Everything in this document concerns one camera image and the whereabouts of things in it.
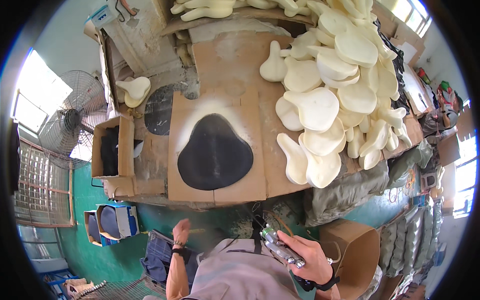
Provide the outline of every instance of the hand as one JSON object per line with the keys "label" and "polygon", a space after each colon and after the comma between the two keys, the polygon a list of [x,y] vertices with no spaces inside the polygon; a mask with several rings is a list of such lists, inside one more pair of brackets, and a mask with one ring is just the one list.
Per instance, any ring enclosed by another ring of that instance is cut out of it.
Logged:
{"label": "hand", "polygon": [[282,242],[298,253],[305,260],[303,268],[289,264],[292,273],[303,279],[325,284],[332,278],[332,267],[327,261],[324,251],[318,242],[299,236],[290,237],[283,231],[277,231]]}
{"label": "hand", "polygon": [[188,240],[190,230],[190,221],[188,219],[180,220],[173,228],[173,240],[185,244]]}

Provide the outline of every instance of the wristwatch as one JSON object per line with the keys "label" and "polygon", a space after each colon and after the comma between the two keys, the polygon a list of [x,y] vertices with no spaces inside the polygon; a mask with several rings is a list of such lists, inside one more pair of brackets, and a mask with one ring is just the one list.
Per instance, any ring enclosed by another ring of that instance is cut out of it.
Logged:
{"label": "wristwatch", "polygon": [[325,284],[318,284],[315,281],[306,280],[297,275],[294,275],[293,277],[300,284],[302,289],[304,289],[306,292],[313,290],[313,288],[317,288],[322,291],[327,291],[331,289],[332,286],[340,282],[340,277],[335,277],[335,270],[333,269],[333,267],[332,267],[332,278]]}

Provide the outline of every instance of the fan guard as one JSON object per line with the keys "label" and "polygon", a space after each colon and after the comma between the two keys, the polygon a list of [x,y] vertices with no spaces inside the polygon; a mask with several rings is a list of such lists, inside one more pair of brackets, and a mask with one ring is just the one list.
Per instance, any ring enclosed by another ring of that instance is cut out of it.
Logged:
{"label": "fan guard", "polygon": [[[40,127],[38,140],[53,164],[81,168],[91,161],[93,130],[107,120],[107,102],[102,85],[89,73],[68,71],[60,78],[73,91]],[[70,158],[74,149],[85,160]]]}

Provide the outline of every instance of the person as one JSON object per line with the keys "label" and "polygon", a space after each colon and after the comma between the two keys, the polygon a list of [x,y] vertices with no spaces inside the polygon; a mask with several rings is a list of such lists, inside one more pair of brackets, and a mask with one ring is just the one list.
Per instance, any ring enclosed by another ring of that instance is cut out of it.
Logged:
{"label": "person", "polygon": [[419,119],[423,136],[427,137],[453,128],[456,125],[461,109],[463,109],[463,100],[451,92],[448,101],[444,100],[442,94],[437,94],[440,107],[428,112]]}
{"label": "person", "polygon": [[[181,220],[173,229],[174,245],[179,249],[188,240],[190,222]],[[293,274],[326,285],[333,278],[333,269],[319,243],[299,236],[290,237],[278,231],[278,237],[305,260],[303,268],[287,264]],[[299,300],[286,262],[277,259],[259,239],[224,239],[201,260],[192,291],[189,293],[187,273],[180,253],[173,253],[168,271],[168,300],[179,299],[272,299]],[[317,289],[315,300],[339,300],[338,288]]]}
{"label": "person", "polygon": [[466,214],[468,212],[468,199],[465,199],[465,203],[463,205],[463,208],[457,209],[453,211],[454,213],[463,213]]}

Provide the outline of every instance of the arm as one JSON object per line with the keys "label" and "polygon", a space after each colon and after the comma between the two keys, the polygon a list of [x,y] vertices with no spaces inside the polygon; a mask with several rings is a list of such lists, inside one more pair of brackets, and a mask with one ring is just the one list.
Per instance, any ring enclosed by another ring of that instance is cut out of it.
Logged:
{"label": "arm", "polygon": [[[290,237],[280,230],[277,234],[282,242],[305,260],[305,266],[301,269],[289,264],[293,274],[306,280],[315,281],[317,284],[325,284],[330,281],[333,270],[319,243],[299,236]],[[327,291],[317,290],[315,300],[340,300],[336,284]]]}
{"label": "arm", "polygon": [[[185,244],[188,239],[189,230],[190,222],[188,219],[183,219],[173,228],[173,239]],[[182,247],[179,245],[173,245],[172,248],[179,249]],[[173,253],[172,260],[170,261],[166,292],[167,300],[178,300],[189,294],[185,262],[183,261],[183,257],[178,253]]]}
{"label": "arm", "polygon": [[446,128],[449,128],[450,127],[450,119],[448,118],[448,115],[446,113],[446,107],[445,107],[445,103],[443,101],[439,101],[439,104],[440,104],[440,108],[442,109],[442,121],[444,123],[444,126]]}

